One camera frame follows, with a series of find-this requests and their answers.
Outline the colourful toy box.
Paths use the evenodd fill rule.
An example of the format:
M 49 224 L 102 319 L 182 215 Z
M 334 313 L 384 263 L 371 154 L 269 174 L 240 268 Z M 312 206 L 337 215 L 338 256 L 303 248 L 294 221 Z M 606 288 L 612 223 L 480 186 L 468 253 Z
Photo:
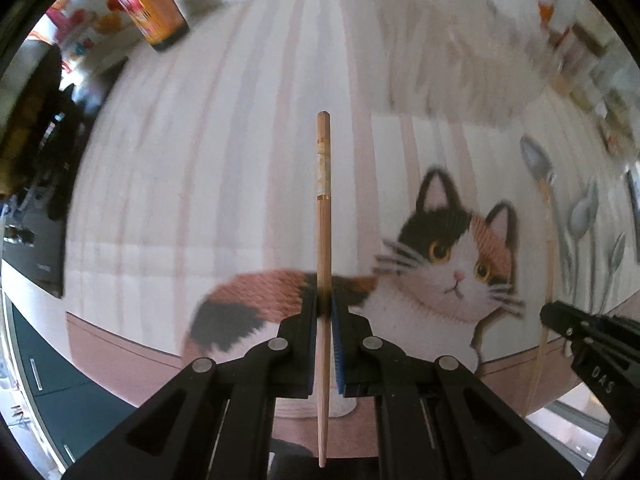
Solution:
M 118 0 L 56 0 L 27 39 L 56 44 L 63 63 L 75 66 L 98 44 L 131 26 Z

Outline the cat print table mat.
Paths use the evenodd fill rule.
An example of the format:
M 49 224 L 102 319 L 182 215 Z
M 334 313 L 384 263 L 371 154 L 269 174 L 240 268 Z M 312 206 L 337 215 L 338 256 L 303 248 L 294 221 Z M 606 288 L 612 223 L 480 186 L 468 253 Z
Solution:
M 166 53 L 131 55 L 81 164 L 65 269 L 70 357 L 129 403 L 197 356 L 244 356 L 314 291 L 322 110 L 337 298 L 410 356 L 455 356 L 514 408 L 574 385 L 557 339 L 530 379 L 544 297 L 572 291 L 520 140 L 551 159 L 573 261 L 568 217 L 598 178 L 598 313 L 608 248 L 632 213 L 597 123 L 551 82 L 502 126 L 372 110 L 346 10 L 245 1 Z M 632 252 L 604 313 L 639 314 Z

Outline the clear plastic utensil tray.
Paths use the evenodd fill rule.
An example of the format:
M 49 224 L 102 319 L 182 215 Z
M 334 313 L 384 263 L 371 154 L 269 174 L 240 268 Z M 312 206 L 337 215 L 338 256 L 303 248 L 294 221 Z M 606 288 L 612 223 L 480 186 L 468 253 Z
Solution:
M 559 69 L 538 0 L 347 0 L 346 13 L 377 112 L 502 126 Z

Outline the steel spoon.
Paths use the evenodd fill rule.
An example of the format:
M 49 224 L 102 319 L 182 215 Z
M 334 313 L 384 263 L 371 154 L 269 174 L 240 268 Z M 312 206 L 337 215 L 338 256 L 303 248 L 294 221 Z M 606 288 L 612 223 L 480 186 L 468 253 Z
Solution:
M 572 304 L 577 306 L 578 281 L 579 281 L 579 243 L 590 229 L 591 202 L 587 195 L 582 196 L 573 206 L 568 217 L 568 232 L 573 241 L 573 287 Z
M 588 200 L 588 233 L 590 248 L 590 267 L 589 267 L 589 308 L 588 312 L 593 314 L 596 298 L 596 279 L 597 279 L 597 239 L 596 239 L 596 222 L 599 210 L 599 182 L 597 177 L 591 177 L 587 186 Z
M 552 223 L 558 241 L 562 283 L 567 292 L 572 290 L 574 271 L 573 255 L 568 246 L 568 235 L 564 228 L 563 218 L 555 193 L 556 172 L 546 151 L 530 136 L 522 136 L 520 140 L 522 159 L 534 178 L 540 185 L 544 199 L 549 203 Z
M 600 302 L 600 307 L 598 310 L 599 314 L 603 314 L 605 311 L 606 304 L 608 303 L 608 295 L 610 294 L 614 274 L 620 268 L 624 258 L 624 252 L 626 247 L 626 234 L 620 233 L 618 237 L 616 237 L 613 248 L 608 256 L 608 272 L 606 272 L 603 295 Z

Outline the soy sauce bottle orange label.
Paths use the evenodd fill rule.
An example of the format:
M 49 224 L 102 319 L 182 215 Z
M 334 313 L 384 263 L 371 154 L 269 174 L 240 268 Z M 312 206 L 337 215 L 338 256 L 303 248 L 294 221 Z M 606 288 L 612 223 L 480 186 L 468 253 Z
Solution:
M 117 1 L 155 51 L 167 50 L 190 30 L 175 0 Z

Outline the black gas stove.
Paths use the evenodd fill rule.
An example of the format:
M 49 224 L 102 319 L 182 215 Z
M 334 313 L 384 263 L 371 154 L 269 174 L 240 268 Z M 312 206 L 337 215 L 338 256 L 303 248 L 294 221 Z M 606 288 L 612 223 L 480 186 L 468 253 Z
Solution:
M 82 156 L 128 58 L 61 92 L 29 186 L 9 202 L 2 260 L 55 298 L 64 294 L 67 220 Z

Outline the dark teal cabinet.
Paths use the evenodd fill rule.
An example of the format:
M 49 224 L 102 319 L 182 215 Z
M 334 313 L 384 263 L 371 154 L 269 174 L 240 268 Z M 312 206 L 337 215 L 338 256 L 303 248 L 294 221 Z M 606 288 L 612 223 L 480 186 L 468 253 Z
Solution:
M 64 466 L 72 466 L 134 411 L 57 352 L 8 304 L 11 346 L 36 419 Z

